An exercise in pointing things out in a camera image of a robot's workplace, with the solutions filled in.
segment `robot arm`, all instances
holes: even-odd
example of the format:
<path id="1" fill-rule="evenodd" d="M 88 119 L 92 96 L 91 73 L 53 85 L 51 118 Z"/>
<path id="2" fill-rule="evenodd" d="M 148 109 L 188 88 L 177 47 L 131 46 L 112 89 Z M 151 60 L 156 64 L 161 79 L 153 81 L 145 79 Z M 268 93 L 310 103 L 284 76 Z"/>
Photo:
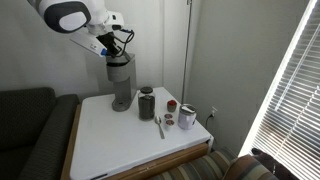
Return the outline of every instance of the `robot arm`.
<path id="1" fill-rule="evenodd" d="M 103 37 L 124 25 L 120 13 L 107 11 L 104 0 L 28 0 L 45 23 L 59 33 L 73 33 L 71 40 L 99 56 L 107 48 L 97 36 Z"/>

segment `white mug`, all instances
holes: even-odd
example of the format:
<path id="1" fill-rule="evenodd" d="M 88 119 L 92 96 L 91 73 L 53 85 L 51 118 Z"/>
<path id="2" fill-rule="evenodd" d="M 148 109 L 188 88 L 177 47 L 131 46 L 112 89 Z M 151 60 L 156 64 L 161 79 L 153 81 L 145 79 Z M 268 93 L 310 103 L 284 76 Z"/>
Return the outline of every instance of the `white mug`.
<path id="1" fill-rule="evenodd" d="M 191 129 L 196 121 L 196 108 L 190 104 L 180 106 L 178 125 L 182 129 Z"/>

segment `table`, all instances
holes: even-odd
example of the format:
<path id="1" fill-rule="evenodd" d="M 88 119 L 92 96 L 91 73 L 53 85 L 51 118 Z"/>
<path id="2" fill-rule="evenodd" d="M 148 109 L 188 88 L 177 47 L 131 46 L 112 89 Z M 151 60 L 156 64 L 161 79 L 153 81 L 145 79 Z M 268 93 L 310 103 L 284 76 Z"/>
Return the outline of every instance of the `table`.
<path id="1" fill-rule="evenodd" d="M 164 121 L 168 113 L 167 101 L 174 99 L 163 87 L 154 88 L 156 94 L 155 114 Z M 191 130 L 178 126 L 177 110 L 173 115 L 175 125 L 166 128 L 161 123 L 165 139 L 161 139 L 159 127 L 153 120 L 139 119 L 138 99 L 125 112 L 112 110 L 114 95 L 87 98 L 82 103 L 70 178 L 100 179 L 181 150 L 208 142 L 213 137 L 196 121 Z"/>

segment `dark gray couch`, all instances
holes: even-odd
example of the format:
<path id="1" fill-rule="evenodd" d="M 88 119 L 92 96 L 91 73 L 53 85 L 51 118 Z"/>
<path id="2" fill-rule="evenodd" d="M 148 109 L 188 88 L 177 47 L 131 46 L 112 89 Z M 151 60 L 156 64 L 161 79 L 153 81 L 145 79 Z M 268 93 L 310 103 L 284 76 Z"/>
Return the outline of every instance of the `dark gray couch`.
<path id="1" fill-rule="evenodd" d="M 0 179 L 60 179 L 78 104 L 52 88 L 0 92 Z"/>

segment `black container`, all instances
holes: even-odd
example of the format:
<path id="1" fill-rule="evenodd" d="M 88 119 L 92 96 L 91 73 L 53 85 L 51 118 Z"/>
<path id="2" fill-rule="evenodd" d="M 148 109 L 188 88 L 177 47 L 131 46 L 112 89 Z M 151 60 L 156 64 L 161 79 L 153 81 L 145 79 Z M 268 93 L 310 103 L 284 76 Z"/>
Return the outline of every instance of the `black container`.
<path id="1" fill-rule="evenodd" d="M 138 95 L 139 117 L 142 120 L 154 118 L 155 94 L 151 87 L 143 87 Z"/>

